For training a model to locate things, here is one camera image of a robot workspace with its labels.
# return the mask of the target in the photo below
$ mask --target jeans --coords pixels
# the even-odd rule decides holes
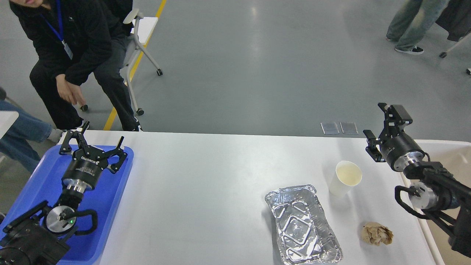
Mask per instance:
[[[396,49],[412,50],[440,17],[450,0],[406,0],[389,25],[386,37]]]
[[[0,152],[19,161],[32,173],[40,157],[26,140],[43,142],[51,134],[52,126],[4,100],[0,100],[0,110],[16,111],[19,114],[18,119],[0,139]]]
[[[111,57],[99,65],[93,74],[116,109],[123,130],[131,131],[136,128],[137,121],[134,118],[129,90],[120,75],[127,44],[126,37],[112,39]],[[52,76],[51,70],[47,69],[41,61],[33,67],[30,80],[58,129],[70,130],[81,125],[81,118],[77,110],[72,104],[60,98],[55,76]]]

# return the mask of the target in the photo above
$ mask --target aluminum foil tray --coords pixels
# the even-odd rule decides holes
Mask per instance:
[[[342,250],[312,185],[277,189],[265,196],[275,216],[277,242],[285,265],[337,263]]]

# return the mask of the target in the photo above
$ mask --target shoe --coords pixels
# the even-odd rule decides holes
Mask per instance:
[[[48,136],[48,140],[57,144],[61,138],[62,135],[66,132],[67,130],[60,130],[60,129],[54,129],[52,128],[51,133]]]
[[[88,130],[90,128],[90,122],[87,122],[86,120],[81,118],[81,124],[80,126],[76,127],[75,129],[71,129],[71,131],[80,131],[83,132],[85,130]]]
[[[138,121],[136,117],[134,117],[134,119],[136,120],[137,125],[136,125],[136,128],[134,128],[134,130],[132,130],[131,132],[143,132],[141,123]]]
[[[394,49],[398,52],[403,52],[403,53],[412,54],[412,55],[423,54],[423,49],[417,46],[415,46],[412,50],[398,50],[397,48],[394,48]]]

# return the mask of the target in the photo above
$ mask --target paper cup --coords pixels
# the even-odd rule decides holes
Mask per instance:
[[[361,181],[360,168],[350,161],[340,161],[335,167],[335,176],[330,182],[329,191],[337,197],[343,197]]]

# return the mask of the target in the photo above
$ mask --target black jacket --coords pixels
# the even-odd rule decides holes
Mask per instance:
[[[448,39],[459,41],[471,30],[471,1],[451,0],[436,22],[448,31]]]
[[[124,37],[122,24],[102,0],[60,0],[64,41],[73,52],[70,60],[59,38],[46,19],[58,31],[56,1],[50,0],[51,11],[27,8],[10,2],[24,32],[38,53],[40,62],[53,72],[65,74],[76,85],[84,83],[97,66],[111,56],[111,39]]]
[[[103,0],[108,6],[115,17],[119,18],[119,21],[124,21],[129,12],[132,10],[132,0]],[[134,27],[132,23],[122,25],[126,36],[129,36],[131,29]]]

